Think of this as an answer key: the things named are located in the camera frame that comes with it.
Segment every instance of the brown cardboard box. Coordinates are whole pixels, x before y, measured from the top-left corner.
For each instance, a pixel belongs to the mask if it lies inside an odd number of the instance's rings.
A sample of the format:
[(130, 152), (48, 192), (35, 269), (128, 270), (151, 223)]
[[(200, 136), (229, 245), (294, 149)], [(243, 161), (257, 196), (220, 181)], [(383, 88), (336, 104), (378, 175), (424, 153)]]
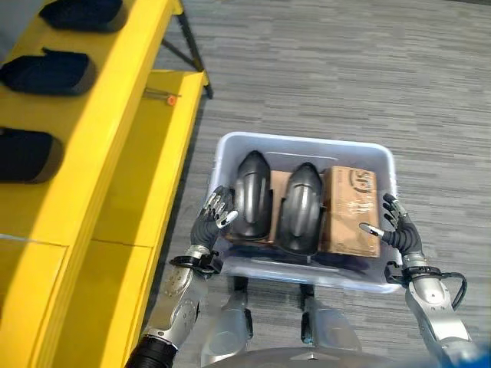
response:
[(378, 226), (377, 180), (370, 171), (332, 166), (325, 174), (327, 215), (320, 251), (379, 257), (379, 239), (358, 224)]

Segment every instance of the storage bin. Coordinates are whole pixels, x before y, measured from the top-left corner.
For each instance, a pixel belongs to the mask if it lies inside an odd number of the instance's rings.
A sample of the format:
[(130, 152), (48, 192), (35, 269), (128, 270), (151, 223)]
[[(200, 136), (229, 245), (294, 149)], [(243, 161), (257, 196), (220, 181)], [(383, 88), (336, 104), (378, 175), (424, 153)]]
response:
[[(272, 170), (293, 171), (304, 162), (313, 163), (319, 172), (333, 165), (366, 169), (377, 175), (380, 226), (390, 230), (382, 207), (384, 193), (396, 195), (394, 158), (390, 150), (373, 143), (319, 140), (296, 136), (233, 132), (218, 143), (208, 195), (217, 186), (233, 186), (237, 168), (246, 155), (261, 152)], [(316, 284), (376, 293), (390, 293), (398, 285), (385, 281), (388, 261), (401, 262), (397, 250), (381, 245), (379, 258), (321, 253), (310, 258), (286, 254), (264, 245), (232, 245), (221, 238), (215, 249), (224, 260), (223, 274), (277, 281)]]

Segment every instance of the black object on shelf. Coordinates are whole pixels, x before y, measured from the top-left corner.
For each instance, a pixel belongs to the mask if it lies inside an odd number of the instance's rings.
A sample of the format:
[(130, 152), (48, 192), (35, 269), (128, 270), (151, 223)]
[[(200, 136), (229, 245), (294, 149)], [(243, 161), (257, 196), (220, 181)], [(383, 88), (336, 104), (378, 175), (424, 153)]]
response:
[(43, 56), (21, 56), (4, 64), (0, 81), (28, 94), (77, 96), (92, 87), (96, 68), (86, 54), (47, 48), (43, 52)]
[(122, 0), (58, 0), (39, 16), (53, 28), (108, 33), (124, 26), (127, 10)]
[(322, 180), (311, 163), (290, 176), (280, 208), (278, 246), (296, 255), (317, 253), (322, 219)]
[(63, 146), (51, 134), (0, 128), (0, 182), (45, 182), (62, 158)]
[(252, 151), (239, 165), (234, 189), (239, 217), (232, 224), (233, 232), (247, 239), (268, 236), (272, 214), (271, 170), (260, 152)]

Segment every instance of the gray carpet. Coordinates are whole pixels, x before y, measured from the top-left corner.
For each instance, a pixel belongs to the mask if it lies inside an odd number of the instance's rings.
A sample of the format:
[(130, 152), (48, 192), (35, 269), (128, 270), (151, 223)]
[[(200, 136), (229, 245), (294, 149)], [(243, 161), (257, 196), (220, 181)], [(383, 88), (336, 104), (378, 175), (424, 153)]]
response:
[[(400, 197), (427, 256), (468, 278), (458, 314), (475, 341), (489, 343), (491, 7), (444, 0), (188, 0), (186, 6), (216, 96), (196, 128), (168, 259), (189, 244), (224, 134), (379, 143), (395, 156)], [(167, 38), (184, 46), (175, 25)], [(168, 51), (157, 60), (157, 67), (182, 66)], [(455, 293), (457, 283), (448, 285)], [(226, 278), (209, 286), (177, 368), (198, 365), (206, 329), (227, 300)], [(249, 349), (301, 345), (298, 287), (252, 281), (249, 290), (255, 328)], [(345, 312), (365, 351), (393, 358), (425, 351), (402, 292), (319, 288), (317, 294)]]

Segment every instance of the yellow shelving unit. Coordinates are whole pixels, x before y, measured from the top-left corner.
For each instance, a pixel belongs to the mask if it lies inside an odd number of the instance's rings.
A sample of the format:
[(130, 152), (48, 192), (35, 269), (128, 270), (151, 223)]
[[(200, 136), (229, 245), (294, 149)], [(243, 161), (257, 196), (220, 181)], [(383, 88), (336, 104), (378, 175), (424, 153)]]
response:
[[(36, 17), (10, 59), (79, 51), (97, 66), (80, 97), (0, 87), (2, 126), (45, 131), (65, 149), (58, 174), (0, 184), (2, 367), (123, 366), (140, 332), (205, 71), (152, 71), (177, 0), (125, 0), (114, 34), (57, 31)], [(179, 94), (175, 106), (145, 86)]]

